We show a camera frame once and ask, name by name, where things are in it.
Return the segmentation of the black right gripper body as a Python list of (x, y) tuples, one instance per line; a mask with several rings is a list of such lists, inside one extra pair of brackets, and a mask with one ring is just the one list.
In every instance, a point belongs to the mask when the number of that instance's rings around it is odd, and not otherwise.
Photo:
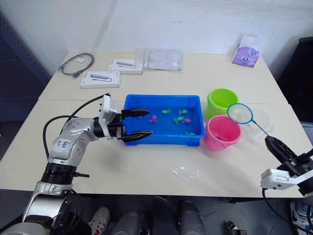
[(287, 171), (291, 177), (301, 176), (313, 169), (313, 150), (297, 156), (292, 150), (288, 150), (279, 159), (281, 165), (276, 169)]

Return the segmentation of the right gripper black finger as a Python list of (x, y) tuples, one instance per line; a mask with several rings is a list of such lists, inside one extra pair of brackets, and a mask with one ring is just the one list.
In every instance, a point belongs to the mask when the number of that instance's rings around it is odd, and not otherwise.
[(284, 163), (286, 161), (285, 152), (282, 148), (284, 143), (277, 138), (265, 138), (265, 144), (267, 149), (276, 157), (276, 159), (280, 163)]
[(266, 136), (266, 147), (278, 160), (294, 160), (297, 155), (281, 140)]

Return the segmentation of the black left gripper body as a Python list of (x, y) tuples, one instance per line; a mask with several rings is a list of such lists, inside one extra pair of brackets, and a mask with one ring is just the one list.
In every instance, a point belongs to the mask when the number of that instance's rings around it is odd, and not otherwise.
[(125, 111), (122, 110), (121, 113), (115, 115), (114, 119), (107, 125), (109, 134), (111, 137), (115, 137), (118, 140), (125, 141), (126, 139), (126, 126), (123, 124), (125, 119)]

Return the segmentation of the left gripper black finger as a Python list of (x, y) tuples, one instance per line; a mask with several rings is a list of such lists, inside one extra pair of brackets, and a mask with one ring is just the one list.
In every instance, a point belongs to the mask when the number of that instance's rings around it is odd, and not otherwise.
[(148, 110), (144, 109), (127, 109), (121, 111), (122, 117), (142, 117), (149, 114)]
[(130, 134), (127, 134), (125, 131), (121, 133), (121, 139), (123, 142), (132, 142), (132, 141), (138, 141), (141, 139), (144, 139), (148, 136), (150, 136), (153, 133), (153, 131), (135, 131)]

